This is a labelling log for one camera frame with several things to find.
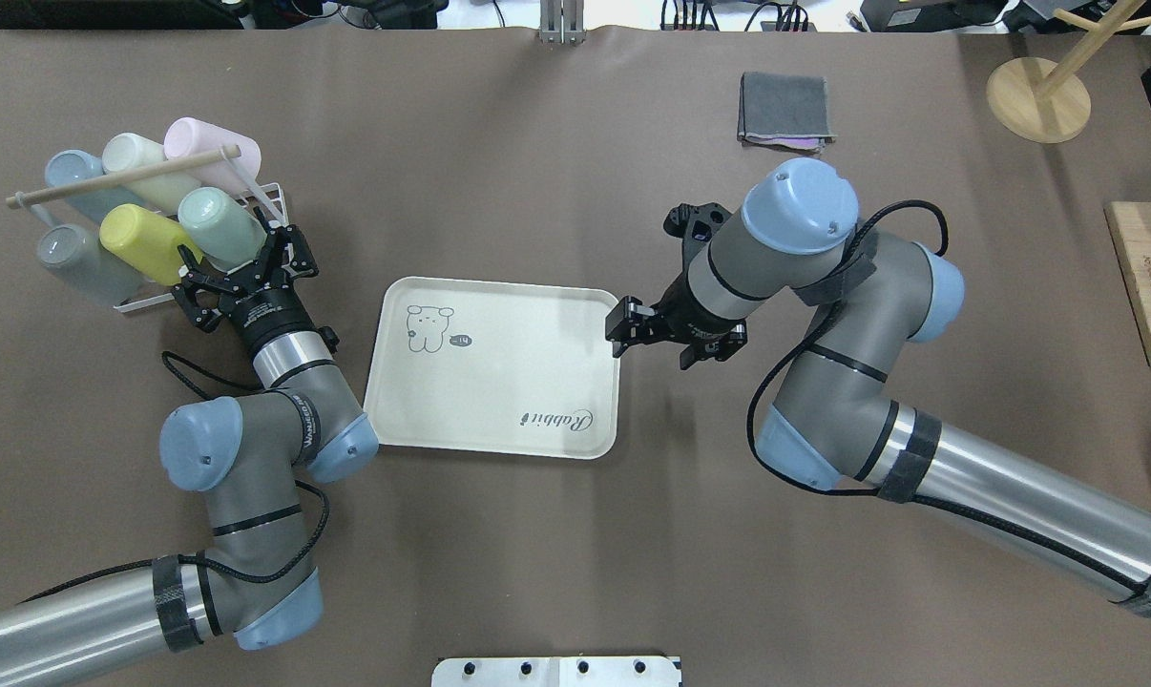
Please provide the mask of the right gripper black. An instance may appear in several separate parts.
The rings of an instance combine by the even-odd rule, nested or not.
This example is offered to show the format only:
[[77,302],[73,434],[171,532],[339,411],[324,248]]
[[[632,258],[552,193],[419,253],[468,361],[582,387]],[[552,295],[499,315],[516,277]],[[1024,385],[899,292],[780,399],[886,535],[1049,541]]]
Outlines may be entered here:
[[651,308],[637,297],[624,296],[607,313],[603,330],[612,344],[613,358],[620,358],[628,348],[654,343],[656,336],[685,344],[680,371],[706,360],[725,362],[747,344],[745,320],[729,321],[702,307],[684,275],[673,280]]

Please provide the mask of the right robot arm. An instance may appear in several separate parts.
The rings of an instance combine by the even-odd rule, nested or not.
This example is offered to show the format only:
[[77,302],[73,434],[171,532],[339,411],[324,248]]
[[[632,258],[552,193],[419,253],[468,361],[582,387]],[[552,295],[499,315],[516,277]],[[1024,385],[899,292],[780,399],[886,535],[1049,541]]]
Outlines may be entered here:
[[624,297],[605,318],[619,357],[683,344],[681,368],[725,361],[746,318],[788,288],[816,310],[786,353],[776,399],[747,421],[768,472],[814,494],[855,495],[956,516],[978,536],[1093,583],[1116,606],[1151,618],[1151,511],[943,423],[885,392],[904,344],[937,338],[958,316],[965,280],[942,251],[859,217],[849,182],[808,157],[782,162],[740,209],[672,209],[681,273],[645,305]]

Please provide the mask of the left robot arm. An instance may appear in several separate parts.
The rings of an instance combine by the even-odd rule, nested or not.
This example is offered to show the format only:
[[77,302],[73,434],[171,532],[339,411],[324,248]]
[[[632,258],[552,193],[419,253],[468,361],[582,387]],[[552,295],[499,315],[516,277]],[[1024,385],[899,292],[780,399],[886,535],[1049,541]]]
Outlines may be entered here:
[[369,417],[336,368],[337,336],[294,290],[317,262],[296,226],[266,226],[262,250],[227,277],[192,258],[173,296],[209,331],[231,321],[259,379],[244,395],[175,409],[159,456],[206,509],[212,544],[56,583],[0,613],[0,686],[62,686],[160,652],[231,635],[260,651],[305,634],[323,612],[300,495],[358,472],[378,449]]

